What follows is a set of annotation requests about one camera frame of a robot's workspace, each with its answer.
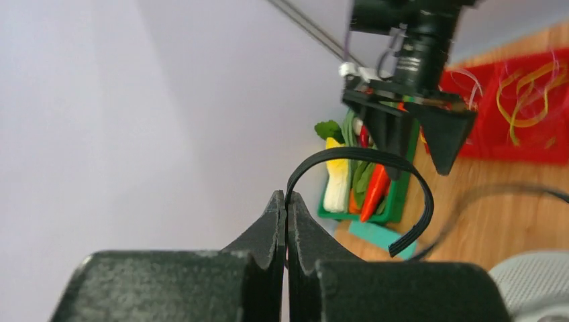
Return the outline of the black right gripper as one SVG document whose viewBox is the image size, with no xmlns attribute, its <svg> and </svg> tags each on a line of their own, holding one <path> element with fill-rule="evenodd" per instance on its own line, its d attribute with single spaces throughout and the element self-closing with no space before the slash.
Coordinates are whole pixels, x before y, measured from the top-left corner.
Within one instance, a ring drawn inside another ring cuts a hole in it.
<svg viewBox="0 0 569 322">
<path fill-rule="evenodd" d="M 391 180 L 399 180 L 410 166 L 405 162 L 414 118 L 423 130 L 438 174 L 449 175 L 470 135 L 477 112 L 469 110 L 457 93 L 414 89 L 379 78 L 346 75 L 342 102 L 363 121 L 376 149 L 362 160 L 383 165 Z M 407 103 L 407 111 L 399 106 Z"/>
</svg>

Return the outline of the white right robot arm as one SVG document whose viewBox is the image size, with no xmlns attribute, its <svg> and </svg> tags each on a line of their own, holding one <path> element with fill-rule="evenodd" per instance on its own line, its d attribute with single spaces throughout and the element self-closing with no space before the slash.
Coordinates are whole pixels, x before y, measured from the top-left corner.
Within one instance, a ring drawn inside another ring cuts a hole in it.
<svg viewBox="0 0 569 322">
<path fill-rule="evenodd" d="M 393 75 L 378 68 L 346 77 L 342 101 L 359 117 L 376 147 L 404 156 L 418 124 L 438 174 L 450 173 L 474 127 L 476 112 L 439 88 L 463 10 L 477 1 L 355 1 L 349 29 L 387 35 L 395 30 Z"/>
</svg>

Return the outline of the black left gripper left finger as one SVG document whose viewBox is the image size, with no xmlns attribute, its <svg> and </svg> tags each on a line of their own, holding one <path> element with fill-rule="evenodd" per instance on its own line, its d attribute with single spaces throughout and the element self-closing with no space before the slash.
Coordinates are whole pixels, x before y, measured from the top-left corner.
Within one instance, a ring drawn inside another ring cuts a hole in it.
<svg viewBox="0 0 569 322">
<path fill-rule="evenodd" d="M 279 321 L 284 195 L 220 250 L 107 250 L 71 276 L 53 321 Z"/>
</svg>

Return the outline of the white perforated cable spool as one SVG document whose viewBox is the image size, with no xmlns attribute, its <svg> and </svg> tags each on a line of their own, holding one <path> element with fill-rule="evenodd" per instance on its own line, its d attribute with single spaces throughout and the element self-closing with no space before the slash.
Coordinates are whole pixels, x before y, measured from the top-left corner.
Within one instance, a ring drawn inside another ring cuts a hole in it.
<svg viewBox="0 0 569 322">
<path fill-rule="evenodd" d="M 568 251 L 510 257 L 489 270 L 513 321 L 568 320 Z"/>
</svg>

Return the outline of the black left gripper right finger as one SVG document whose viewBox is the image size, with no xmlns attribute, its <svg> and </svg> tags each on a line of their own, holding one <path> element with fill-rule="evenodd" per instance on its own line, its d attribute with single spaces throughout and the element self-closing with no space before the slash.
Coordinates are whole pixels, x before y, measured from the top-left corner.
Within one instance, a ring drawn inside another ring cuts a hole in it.
<svg viewBox="0 0 569 322">
<path fill-rule="evenodd" d="M 288 197 L 291 321 L 509 321 L 496 284 L 463 262 L 366 262 Z"/>
</svg>

